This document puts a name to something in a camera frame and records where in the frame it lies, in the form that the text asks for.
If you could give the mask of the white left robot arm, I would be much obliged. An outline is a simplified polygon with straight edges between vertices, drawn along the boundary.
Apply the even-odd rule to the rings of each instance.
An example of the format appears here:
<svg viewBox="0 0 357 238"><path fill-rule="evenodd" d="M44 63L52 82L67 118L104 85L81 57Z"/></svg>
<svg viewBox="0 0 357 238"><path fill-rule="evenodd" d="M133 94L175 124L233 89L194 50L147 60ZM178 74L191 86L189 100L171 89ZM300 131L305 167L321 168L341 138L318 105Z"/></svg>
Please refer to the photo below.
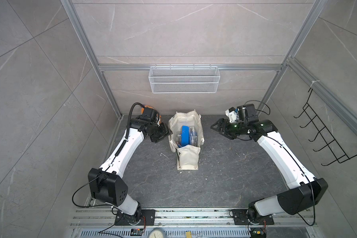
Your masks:
<svg viewBox="0 0 357 238"><path fill-rule="evenodd" d="M91 196L115 206L128 216L139 215L140 205L129 195L128 186L123 181L126 167L145 138L158 143L171 134L168 126L161 122L157 110L134 103L120 143L98 169L91 169L88 173Z"/></svg>

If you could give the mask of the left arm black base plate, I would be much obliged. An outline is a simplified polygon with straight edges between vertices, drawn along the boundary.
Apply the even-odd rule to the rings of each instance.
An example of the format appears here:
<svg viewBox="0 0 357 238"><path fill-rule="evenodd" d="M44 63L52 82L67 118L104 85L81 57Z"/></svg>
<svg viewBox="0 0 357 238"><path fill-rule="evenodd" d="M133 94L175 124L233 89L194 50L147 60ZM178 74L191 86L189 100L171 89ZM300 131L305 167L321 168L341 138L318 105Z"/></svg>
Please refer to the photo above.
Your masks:
<svg viewBox="0 0 357 238"><path fill-rule="evenodd" d="M121 211L116 214L116 226L153 226L155 222L156 210L137 210L134 215L127 215Z"/></svg>

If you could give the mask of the beige canvas bag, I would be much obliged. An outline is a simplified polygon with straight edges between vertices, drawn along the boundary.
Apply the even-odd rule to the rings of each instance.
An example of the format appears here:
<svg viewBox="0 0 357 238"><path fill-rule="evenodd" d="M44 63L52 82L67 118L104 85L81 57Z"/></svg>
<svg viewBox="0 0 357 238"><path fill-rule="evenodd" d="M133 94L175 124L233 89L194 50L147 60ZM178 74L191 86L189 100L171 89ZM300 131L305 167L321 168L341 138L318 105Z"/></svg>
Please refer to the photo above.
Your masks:
<svg viewBox="0 0 357 238"><path fill-rule="evenodd" d="M177 156L178 170L198 170L200 147L204 144L201 115L195 110L176 113L169 120L171 150Z"/></svg>

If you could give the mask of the clear plastic case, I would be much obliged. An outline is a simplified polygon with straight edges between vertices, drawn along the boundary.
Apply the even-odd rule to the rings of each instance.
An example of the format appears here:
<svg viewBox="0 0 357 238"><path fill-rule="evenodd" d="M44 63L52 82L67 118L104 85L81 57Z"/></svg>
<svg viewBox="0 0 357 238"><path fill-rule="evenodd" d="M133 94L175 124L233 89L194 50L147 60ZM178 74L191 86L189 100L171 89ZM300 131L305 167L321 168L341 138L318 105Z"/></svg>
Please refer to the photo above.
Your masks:
<svg viewBox="0 0 357 238"><path fill-rule="evenodd" d="M191 146L199 146L200 137L197 133L197 130L194 126L189 127L189 143Z"/></svg>

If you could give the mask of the blue compass set case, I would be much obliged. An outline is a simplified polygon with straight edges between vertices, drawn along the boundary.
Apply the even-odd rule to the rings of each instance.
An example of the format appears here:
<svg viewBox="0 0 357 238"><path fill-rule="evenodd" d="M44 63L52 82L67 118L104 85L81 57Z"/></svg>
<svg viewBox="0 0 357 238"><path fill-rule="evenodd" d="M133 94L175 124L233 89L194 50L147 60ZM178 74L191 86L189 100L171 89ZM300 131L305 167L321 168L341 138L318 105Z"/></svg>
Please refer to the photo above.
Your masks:
<svg viewBox="0 0 357 238"><path fill-rule="evenodd" d="M190 129L188 126L181 127L181 141L180 144L182 147L185 147L190 144Z"/></svg>

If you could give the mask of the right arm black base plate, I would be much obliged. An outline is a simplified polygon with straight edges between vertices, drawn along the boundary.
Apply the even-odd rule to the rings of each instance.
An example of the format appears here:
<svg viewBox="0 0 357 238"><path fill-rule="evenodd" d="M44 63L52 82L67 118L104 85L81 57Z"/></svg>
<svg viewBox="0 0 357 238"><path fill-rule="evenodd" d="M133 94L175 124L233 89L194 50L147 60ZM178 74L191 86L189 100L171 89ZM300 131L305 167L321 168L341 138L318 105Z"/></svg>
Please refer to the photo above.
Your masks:
<svg viewBox="0 0 357 238"><path fill-rule="evenodd" d="M232 209L229 215L235 225L274 225L272 215L260 216L251 209Z"/></svg>

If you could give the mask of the orange plush shark toy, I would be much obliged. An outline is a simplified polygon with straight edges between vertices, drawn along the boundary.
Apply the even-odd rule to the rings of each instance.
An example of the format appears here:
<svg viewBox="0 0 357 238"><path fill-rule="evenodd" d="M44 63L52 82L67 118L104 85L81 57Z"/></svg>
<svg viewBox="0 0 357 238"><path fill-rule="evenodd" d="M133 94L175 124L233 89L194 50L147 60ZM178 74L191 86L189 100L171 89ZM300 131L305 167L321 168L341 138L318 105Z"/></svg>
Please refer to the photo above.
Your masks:
<svg viewBox="0 0 357 238"><path fill-rule="evenodd" d="M144 105L144 107L141 108L141 115L149 118L152 122L158 125L161 123L160 113L152 106Z"/></svg>

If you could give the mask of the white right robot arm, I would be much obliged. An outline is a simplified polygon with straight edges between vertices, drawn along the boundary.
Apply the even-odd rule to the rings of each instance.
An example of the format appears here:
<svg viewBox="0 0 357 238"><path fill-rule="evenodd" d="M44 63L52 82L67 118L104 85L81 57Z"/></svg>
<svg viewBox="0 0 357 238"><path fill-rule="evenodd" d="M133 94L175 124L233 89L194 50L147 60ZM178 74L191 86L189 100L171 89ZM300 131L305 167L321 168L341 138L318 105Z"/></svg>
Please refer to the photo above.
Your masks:
<svg viewBox="0 0 357 238"><path fill-rule="evenodd" d="M211 129L230 140L238 139L241 135L249 136L266 151L286 182L287 191L252 202L249 209L253 215L257 217L277 213L295 215L315 207L320 202L328 188L328 183L325 179L314 176L299 161L270 120L244 124L219 119Z"/></svg>

